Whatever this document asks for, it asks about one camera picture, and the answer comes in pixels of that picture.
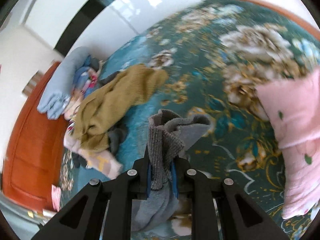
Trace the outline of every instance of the floral bedsheet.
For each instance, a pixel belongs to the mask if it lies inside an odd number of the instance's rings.
[[[205,114],[211,128],[188,150],[191,165],[212,179],[232,178],[291,239],[299,239],[320,206],[281,218],[284,160],[254,87],[305,76],[320,63],[319,47],[296,23],[238,0],[207,0],[159,22],[116,51],[100,77],[137,63],[170,75],[148,103],[126,115],[129,135],[118,160],[129,169],[143,156],[147,117],[158,109]],[[132,233],[132,239],[191,239],[190,225],[191,217],[181,214],[152,231]]]

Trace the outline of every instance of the silver screw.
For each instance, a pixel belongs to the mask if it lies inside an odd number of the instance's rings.
[[[189,169],[189,170],[187,170],[187,174],[190,175],[190,176],[194,176],[194,175],[197,174],[197,171],[194,170],[194,169]]]
[[[233,184],[233,180],[232,179],[229,179],[229,178],[226,178],[224,179],[224,184],[228,185],[228,186],[231,186]]]
[[[134,175],[136,175],[138,172],[136,171],[136,170],[128,170],[128,175],[129,176],[134,176]]]
[[[91,186],[95,186],[99,183],[99,179],[90,179],[89,184]]]

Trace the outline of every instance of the triangular cutout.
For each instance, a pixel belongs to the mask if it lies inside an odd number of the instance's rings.
[[[262,223],[262,217],[239,195],[236,195],[236,201],[246,227]]]
[[[87,201],[88,201],[88,196],[83,196],[71,208],[71,210],[61,218],[60,223],[67,227],[76,229],[79,225],[79,222]]]

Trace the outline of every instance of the orange headboard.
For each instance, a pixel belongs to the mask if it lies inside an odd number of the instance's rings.
[[[51,185],[59,182],[63,136],[68,122],[48,120],[37,111],[45,86],[59,63],[54,63],[25,102],[9,140],[3,170],[3,193],[26,208],[53,210]]]

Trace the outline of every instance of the light blue rolled garment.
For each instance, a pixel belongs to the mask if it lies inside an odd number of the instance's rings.
[[[87,47],[74,49],[57,67],[44,89],[37,110],[47,113],[48,119],[58,119],[69,104],[76,71],[84,65],[89,56]]]

